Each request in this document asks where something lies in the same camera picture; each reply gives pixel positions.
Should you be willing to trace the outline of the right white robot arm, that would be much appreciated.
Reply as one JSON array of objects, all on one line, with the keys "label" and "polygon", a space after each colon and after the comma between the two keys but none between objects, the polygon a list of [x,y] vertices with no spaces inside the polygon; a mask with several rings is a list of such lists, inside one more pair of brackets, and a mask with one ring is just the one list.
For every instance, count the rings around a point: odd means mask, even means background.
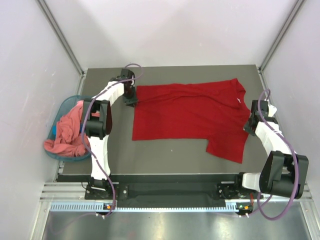
[{"label": "right white robot arm", "polygon": [[241,172],[235,177],[233,192],[239,198],[245,198],[254,191],[286,198],[292,194],[296,175],[294,156],[282,140],[275,111],[276,108],[266,100],[252,101],[251,114],[244,130],[259,138],[267,160],[261,172]]}]

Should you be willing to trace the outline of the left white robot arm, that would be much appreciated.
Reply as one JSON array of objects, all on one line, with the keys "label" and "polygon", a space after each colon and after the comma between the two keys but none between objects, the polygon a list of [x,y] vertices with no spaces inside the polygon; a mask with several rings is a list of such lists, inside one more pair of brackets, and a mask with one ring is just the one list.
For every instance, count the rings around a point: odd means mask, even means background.
[{"label": "left white robot arm", "polygon": [[92,98],[83,100],[81,136],[87,137],[86,149],[91,154],[91,178],[101,181],[96,192],[102,198],[109,198],[114,191],[108,177],[111,174],[108,161],[108,138],[113,127],[112,105],[122,99],[124,104],[135,107],[138,103],[135,73],[123,68],[119,76],[113,77],[105,88]]}]

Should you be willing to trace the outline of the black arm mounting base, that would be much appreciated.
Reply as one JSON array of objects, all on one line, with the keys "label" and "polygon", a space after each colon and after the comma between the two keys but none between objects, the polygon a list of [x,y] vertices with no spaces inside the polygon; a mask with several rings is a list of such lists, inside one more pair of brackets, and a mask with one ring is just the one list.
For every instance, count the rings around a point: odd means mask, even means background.
[{"label": "black arm mounting base", "polygon": [[86,200],[117,201],[118,207],[221,207],[226,200],[256,199],[235,185],[238,174],[114,174],[87,181]]}]

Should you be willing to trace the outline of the red t shirt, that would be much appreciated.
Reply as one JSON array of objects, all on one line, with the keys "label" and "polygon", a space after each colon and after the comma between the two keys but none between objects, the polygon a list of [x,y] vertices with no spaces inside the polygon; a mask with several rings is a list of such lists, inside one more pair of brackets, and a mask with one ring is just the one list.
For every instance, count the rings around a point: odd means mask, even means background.
[{"label": "red t shirt", "polygon": [[206,152],[243,162],[250,116],[238,79],[205,83],[140,85],[132,140],[207,140]]}]

